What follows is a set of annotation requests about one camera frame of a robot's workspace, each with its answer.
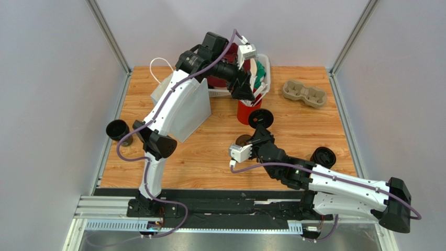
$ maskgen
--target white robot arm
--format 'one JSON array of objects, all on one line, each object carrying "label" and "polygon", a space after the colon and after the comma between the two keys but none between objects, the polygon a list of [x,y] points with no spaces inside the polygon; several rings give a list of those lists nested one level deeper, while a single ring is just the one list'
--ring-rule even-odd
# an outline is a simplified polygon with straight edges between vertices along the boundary
[{"label": "white robot arm", "polygon": [[[218,61],[217,58],[222,57],[230,48],[230,41],[208,32],[202,44],[180,55],[172,79],[155,108],[143,121],[136,121],[133,124],[133,128],[138,131],[139,139],[144,144],[146,165],[150,161],[150,168],[144,171],[139,187],[141,195],[149,200],[151,197],[147,192],[154,197],[161,193],[165,162],[176,148],[176,141],[168,136],[172,122],[180,107],[205,77],[214,76],[226,80],[227,89],[234,99],[254,101],[250,87],[251,74],[245,72],[242,65],[245,60],[256,58],[257,52],[254,45],[249,44],[246,38],[241,37],[240,40],[243,45],[239,45],[237,61],[233,63]],[[179,85],[179,82],[192,77],[190,75],[195,77]]]},{"label": "white robot arm", "polygon": [[261,164],[250,168],[264,166],[271,178],[292,189],[305,190],[299,204],[301,212],[359,216],[378,220],[389,230],[409,233],[411,195],[401,179],[391,178],[388,182],[361,179],[288,156],[274,144],[273,134],[260,124],[243,145],[233,144],[229,148],[232,172],[244,171],[235,171],[236,163],[256,159]]}]

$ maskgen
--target dark red cloth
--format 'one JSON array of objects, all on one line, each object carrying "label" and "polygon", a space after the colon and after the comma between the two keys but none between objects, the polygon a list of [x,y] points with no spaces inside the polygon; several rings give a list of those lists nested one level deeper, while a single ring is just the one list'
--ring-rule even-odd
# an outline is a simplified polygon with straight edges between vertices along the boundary
[{"label": "dark red cloth", "polygon": [[[236,43],[232,43],[231,47],[229,48],[228,52],[226,53],[226,55],[223,58],[228,60],[229,63],[233,63],[234,60],[237,59],[238,49],[239,49],[239,46]],[[245,72],[247,72],[247,71],[249,71],[250,68],[251,68],[250,60],[246,60],[243,63],[243,69]],[[212,76],[207,77],[207,83],[208,83],[208,85],[213,86],[213,87],[226,87],[226,80],[219,79],[219,78],[212,77]]]}]

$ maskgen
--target wood surface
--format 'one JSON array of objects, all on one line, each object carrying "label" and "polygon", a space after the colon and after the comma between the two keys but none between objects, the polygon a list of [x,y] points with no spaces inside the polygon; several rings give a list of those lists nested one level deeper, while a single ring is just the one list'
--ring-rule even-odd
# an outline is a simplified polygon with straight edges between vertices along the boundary
[{"label": "wood surface", "polygon": [[[154,67],[158,79],[170,75],[168,67]],[[316,109],[303,101],[285,99],[281,88],[288,79],[296,79],[307,87],[316,86],[328,94],[327,103]],[[274,114],[274,123],[268,128],[275,137],[275,144],[289,156],[309,159],[319,146],[332,149],[337,162],[332,168],[354,175],[349,148],[341,125],[326,69],[323,67],[272,67],[271,91],[263,99],[262,108]],[[122,108],[121,119],[131,127],[142,120],[153,108],[150,94],[158,83],[150,75],[148,67],[135,67]],[[206,189],[287,189],[279,181],[270,179],[260,167],[240,174],[229,170],[228,147],[238,136],[251,134],[254,129],[237,120],[237,101],[227,98],[211,98],[212,115],[169,157],[162,179],[163,188]],[[121,147],[128,158],[143,156],[142,143],[135,136],[130,147]],[[256,164],[246,161],[238,168]],[[112,144],[106,163],[101,187],[139,187],[143,173],[143,161],[125,162],[116,154],[116,142]]]}]

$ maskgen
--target gray wall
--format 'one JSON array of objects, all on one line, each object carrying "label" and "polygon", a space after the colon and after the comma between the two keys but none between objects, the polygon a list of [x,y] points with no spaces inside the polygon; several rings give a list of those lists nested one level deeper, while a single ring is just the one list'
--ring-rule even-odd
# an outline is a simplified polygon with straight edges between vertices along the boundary
[{"label": "gray wall", "polygon": [[422,214],[400,250],[444,250],[446,2],[380,1],[338,74],[368,177],[402,178]]},{"label": "gray wall", "polygon": [[[208,31],[234,28],[272,65],[331,67],[367,0],[98,0],[131,67],[175,64]],[[154,65],[163,65],[156,61]]]},{"label": "gray wall", "polygon": [[125,76],[84,0],[0,1],[0,250],[60,250]]}]

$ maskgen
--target purple cable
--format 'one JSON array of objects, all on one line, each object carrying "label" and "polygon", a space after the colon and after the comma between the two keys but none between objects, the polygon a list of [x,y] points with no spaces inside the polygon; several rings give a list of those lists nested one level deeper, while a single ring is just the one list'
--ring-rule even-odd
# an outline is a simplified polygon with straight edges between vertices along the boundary
[{"label": "purple cable", "polygon": [[248,170],[251,170],[251,169],[254,169],[254,168],[257,168],[257,167],[261,167],[261,166],[285,166],[285,167],[291,167],[291,168],[298,169],[300,171],[304,171],[304,172],[311,173],[311,174],[316,174],[316,175],[319,175],[319,176],[322,176],[322,177],[325,177],[325,178],[329,178],[329,179],[332,179],[332,180],[338,180],[340,182],[344,182],[344,183],[351,184],[351,185],[354,185],[354,186],[370,189],[370,190],[372,190],[374,192],[382,192],[383,194],[385,194],[385,195],[387,195],[389,197],[394,198],[399,203],[401,203],[405,207],[407,207],[410,211],[412,211],[416,215],[416,217],[415,216],[411,216],[410,217],[411,219],[413,219],[413,220],[421,220],[421,214],[417,210],[415,210],[415,208],[413,208],[406,201],[400,199],[396,195],[393,195],[393,194],[391,194],[391,193],[389,193],[387,191],[384,191],[381,188],[378,189],[378,190],[375,190],[375,187],[372,187],[372,186],[369,186],[369,185],[361,184],[361,183],[358,183],[358,182],[355,182],[355,181],[339,178],[339,177],[328,175],[328,174],[323,174],[323,173],[320,173],[320,172],[316,172],[316,171],[313,171],[313,170],[310,170],[310,169],[303,168],[302,166],[296,166],[296,165],[287,164],[287,163],[261,163],[261,164],[253,165],[253,166],[246,167],[246,168],[243,168],[243,169],[240,169],[240,170],[234,170],[234,166],[231,165],[231,172],[234,173],[234,174],[237,174],[237,173],[245,172],[245,171],[248,171]]},{"label": "purple cable", "polygon": [[144,157],[139,157],[139,158],[126,158],[126,157],[124,157],[124,156],[121,154],[121,152],[119,151],[119,149],[120,149],[122,143],[123,143],[124,141],[126,141],[130,136],[132,136],[133,134],[135,134],[135,133],[141,131],[142,129],[144,129],[144,128],[146,128],[146,127],[148,127],[149,125],[151,125],[152,123],[154,123],[154,122],[156,121],[158,115],[160,114],[162,108],[164,107],[165,103],[166,103],[167,100],[169,99],[170,95],[175,91],[175,89],[176,89],[178,86],[180,86],[181,84],[183,84],[184,82],[186,82],[186,81],[189,80],[189,79],[195,78],[196,76],[199,76],[199,75],[201,75],[201,74],[207,72],[207,71],[210,70],[212,67],[214,67],[218,62],[220,62],[220,60],[221,60],[221,59],[226,55],[226,53],[229,51],[229,48],[231,47],[230,45],[234,42],[234,39],[235,39],[236,35],[237,35],[239,38],[241,38],[241,36],[240,36],[240,34],[237,32],[237,30],[234,29],[234,31],[232,32],[232,37],[231,37],[231,39],[229,40],[228,45],[227,45],[226,48],[223,50],[223,52],[221,53],[221,55],[220,55],[217,59],[215,59],[215,61],[213,61],[212,63],[210,63],[207,67],[205,67],[205,68],[202,69],[201,71],[198,71],[198,72],[196,72],[196,73],[194,73],[194,74],[191,74],[191,75],[189,75],[188,77],[186,77],[186,78],[180,80],[178,83],[176,83],[176,84],[172,87],[172,89],[166,94],[166,97],[161,101],[158,110],[154,113],[154,115],[153,115],[153,117],[151,118],[151,120],[148,121],[146,124],[140,126],[139,128],[136,128],[135,130],[131,131],[131,132],[128,133],[127,135],[125,135],[124,138],[122,138],[122,139],[118,142],[118,145],[117,145],[117,147],[116,147],[116,152],[117,152],[118,156],[119,156],[121,159],[123,159],[124,161],[134,162],[134,161],[141,161],[141,160],[143,160],[143,159],[146,159],[146,160],[147,160],[147,165],[146,165],[146,168],[145,168],[145,170],[144,170],[144,184],[145,184],[144,188],[145,188],[147,194],[149,195],[149,197],[150,197],[152,200],[155,200],[155,201],[158,201],[158,202],[180,205],[180,206],[184,207],[184,209],[186,210],[185,216],[184,216],[183,220],[181,221],[181,223],[180,223],[178,226],[174,227],[172,230],[170,230],[170,231],[168,231],[168,232],[166,232],[166,233],[163,233],[163,234],[160,234],[160,235],[154,235],[154,236],[152,236],[152,238],[164,237],[164,236],[166,236],[166,235],[172,234],[172,233],[175,232],[177,229],[179,229],[179,228],[184,224],[184,222],[185,222],[186,219],[187,219],[188,208],[187,208],[187,206],[186,206],[185,204],[183,204],[183,203],[181,203],[181,202],[177,202],[177,201],[169,201],[169,200],[161,200],[161,199],[158,199],[158,198],[154,197],[154,196],[149,192],[149,189],[147,188],[147,176],[146,176],[146,172],[149,170],[150,159],[149,159],[148,157],[145,157],[145,156],[144,156]]},{"label": "purple cable", "polygon": [[333,225],[333,228],[330,230],[330,233],[328,233],[327,236],[325,236],[324,238],[320,238],[320,239],[309,239],[309,238],[305,238],[305,240],[308,240],[308,241],[310,241],[310,242],[312,242],[312,243],[323,242],[323,241],[328,240],[328,238],[330,238],[330,237],[332,236],[332,234],[335,232],[336,227],[338,226],[338,220],[339,220],[339,217],[338,217],[338,215],[336,215],[336,216],[334,217],[334,225]]}]

